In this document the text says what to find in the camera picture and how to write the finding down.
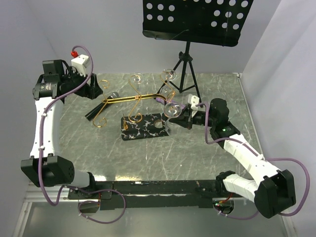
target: music stand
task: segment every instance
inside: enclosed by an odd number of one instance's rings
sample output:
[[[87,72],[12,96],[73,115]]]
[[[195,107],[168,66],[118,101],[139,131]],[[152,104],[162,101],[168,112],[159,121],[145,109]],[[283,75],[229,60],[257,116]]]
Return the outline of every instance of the music stand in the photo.
[[[143,35],[159,40],[186,41],[185,52],[179,53],[183,62],[180,87],[171,83],[180,93],[193,87],[201,98],[189,54],[191,42],[233,47],[238,44],[253,0],[143,0]],[[190,65],[194,85],[183,89],[184,77]]]

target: white backdrop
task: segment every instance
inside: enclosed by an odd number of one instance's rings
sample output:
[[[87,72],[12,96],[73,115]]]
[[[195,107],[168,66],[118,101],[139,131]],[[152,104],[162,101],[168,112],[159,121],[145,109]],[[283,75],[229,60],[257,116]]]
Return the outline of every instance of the white backdrop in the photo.
[[[185,42],[143,36],[142,0],[26,1],[58,57],[69,60],[71,47],[84,44],[97,73],[159,73],[173,68],[185,50]],[[236,47],[192,43],[195,71],[242,72],[279,2],[254,1]]]
[[[32,89],[42,60],[56,56],[25,1],[1,2],[0,32],[0,235],[9,237],[28,186],[20,162],[30,157],[34,139]]]
[[[266,157],[292,157],[311,174],[311,191],[292,217],[299,237],[315,236],[316,197],[316,1],[282,0],[243,74],[250,110]],[[293,174],[297,202],[305,189],[301,168]]]

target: marble table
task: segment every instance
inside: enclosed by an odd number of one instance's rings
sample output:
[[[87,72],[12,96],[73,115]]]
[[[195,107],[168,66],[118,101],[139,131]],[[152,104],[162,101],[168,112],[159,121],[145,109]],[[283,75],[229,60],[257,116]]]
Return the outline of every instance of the marble table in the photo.
[[[110,87],[106,97],[116,91],[120,96],[135,95],[128,84],[131,74],[99,74]],[[180,76],[174,81],[180,83]],[[202,101],[226,99],[230,121],[239,129],[255,149],[259,144],[246,101],[234,74],[197,74]],[[144,74],[140,85],[142,93],[156,93],[162,85],[160,74]],[[185,88],[193,84],[192,75],[185,78]],[[185,103],[186,96],[195,94],[195,88],[175,95]],[[243,167],[218,145],[207,145],[204,127],[181,129],[176,136],[123,141],[120,118],[128,115],[135,101],[115,103],[102,116],[107,125],[95,127],[84,115],[97,106],[103,96],[95,100],[71,95],[66,98],[60,123],[60,146],[64,158],[71,160],[76,169],[91,172],[97,180],[190,180],[214,179],[220,172],[232,170],[248,178]],[[163,105],[154,99],[142,100],[136,111],[142,114],[161,113]]]

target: purple cable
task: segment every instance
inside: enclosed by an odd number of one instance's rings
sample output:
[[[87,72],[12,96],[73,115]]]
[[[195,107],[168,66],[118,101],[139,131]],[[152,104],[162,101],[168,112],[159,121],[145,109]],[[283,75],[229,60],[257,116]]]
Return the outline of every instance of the purple cable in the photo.
[[[209,113],[209,105],[207,103],[199,103],[197,104],[196,106],[201,106],[201,105],[204,105],[206,107],[205,109],[205,142],[207,144],[214,144],[214,143],[217,143],[217,142],[220,142],[220,141],[224,141],[224,140],[231,140],[231,141],[234,141],[234,142],[238,142],[240,144],[242,144],[243,146],[245,146],[248,150],[250,150],[255,156],[258,156],[259,154],[257,152],[255,152],[254,150],[252,150],[248,145],[242,143],[241,141],[237,140],[237,139],[234,139],[234,138],[230,138],[230,137],[224,137],[224,138],[219,138],[219,139],[216,139],[212,142],[209,142],[208,141],[208,113]],[[293,159],[293,158],[270,158],[270,159],[266,159],[266,160],[271,160],[271,161],[292,161],[292,162],[295,162],[297,164],[299,164],[301,166],[301,168],[303,169],[304,173],[305,173],[305,177],[306,177],[306,186],[305,186],[305,191],[304,191],[304,194],[303,194],[303,198],[300,202],[300,204],[298,205],[298,207],[295,209],[295,211],[291,212],[291,213],[279,213],[279,215],[281,216],[293,216],[293,215],[296,215],[303,207],[306,199],[307,199],[307,196],[308,196],[308,193],[310,191],[310,186],[311,186],[311,179],[310,179],[310,174],[308,172],[308,170],[306,169],[306,167],[303,165],[303,163],[301,163],[299,160],[296,160],[296,159]],[[245,217],[245,218],[239,218],[239,217],[233,217],[233,216],[227,216],[229,218],[233,218],[233,219],[238,219],[238,220],[249,220],[253,217],[255,217],[258,213],[256,212],[255,214],[253,214],[252,216],[250,217]]]
[[[48,104],[48,106],[44,109],[44,114],[47,114],[49,109],[53,106],[53,104],[55,104],[58,100],[60,99],[63,99],[65,98],[66,96],[76,92],[77,90],[79,90],[81,87],[83,87],[90,79],[91,75],[92,75],[92,72],[93,72],[93,60],[92,60],[92,56],[90,54],[90,52],[86,49],[86,47],[84,46],[81,46],[81,45],[76,45],[73,47],[72,51],[74,51],[76,48],[82,48],[90,57],[90,60],[91,60],[91,72],[89,73],[89,75],[87,76],[86,80],[84,80],[83,83],[81,83],[79,86],[77,86],[75,89],[67,92],[66,94],[63,94],[61,96],[58,96],[56,99],[54,99],[52,102],[50,102]],[[45,121],[45,116],[42,116],[41,117],[41,120],[40,120],[40,125],[39,125],[39,147],[43,146],[43,138],[44,138],[44,121]],[[45,186],[44,186],[44,183],[43,183],[43,178],[42,178],[42,172],[41,172],[41,165],[42,165],[42,159],[43,159],[43,149],[39,149],[39,168],[38,168],[38,173],[39,173],[39,186],[40,186],[40,189],[45,197],[45,199],[47,200],[47,202],[52,205],[52,206],[56,206],[59,202],[59,196],[60,196],[60,193],[63,189],[63,186],[60,187],[60,190],[58,192],[58,196],[57,196],[57,200],[56,202],[53,202],[46,190],[45,190]]]
[[[123,216],[123,214],[124,214],[124,212],[125,212],[125,210],[126,210],[126,200],[125,200],[123,194],[121,194],[119,191],[116,191],[116,190],[113,190],[113,189],[102,189],[102,190],[93,191],[93,192],[89,192],[89,191],[86,191],[86,190],[83,190],[83,189],[78,189],[78,190],[80,190],[81,192],[86,193],[86,194],[97,194],[97,193],[99,193],[99,192],[106,192],[106,191],[108,191],[108,192],[114,192],[114,193],[117,193],[118,195],[120,195],[120,196],[122,197],[122,199],[123,199],[123,202],[124,202],[123,211],[122,211],[122,213],[118,216],[118,218],[116,218],[116,219],[114,219],[114,220],[112,220],[112,221],[98,221],[98,220],[96,220],[96,219],[93,219],[93,218],[91,218],[91,217],[88,217],[88,216],[84,215],[84,214],[80,211],[81,205],[83,205],[84,203],[96,203],[96,204],[98,204],[99,202],[97,202],[97,201],[91,201],[91,200],[87,200],[87,201],[81,202],[81,203],[78,205],[78,212],[79,212],[80,216],[83,216],[84,218],[86,218],[86,219],[88,219],[88,220],[90,220],[90,221],[93,221],[93,222],[96,222],[96,223],[99,223],[99,224],[112,224],[112,223],[114,223],[115,221],[118,221],[118,220]]]

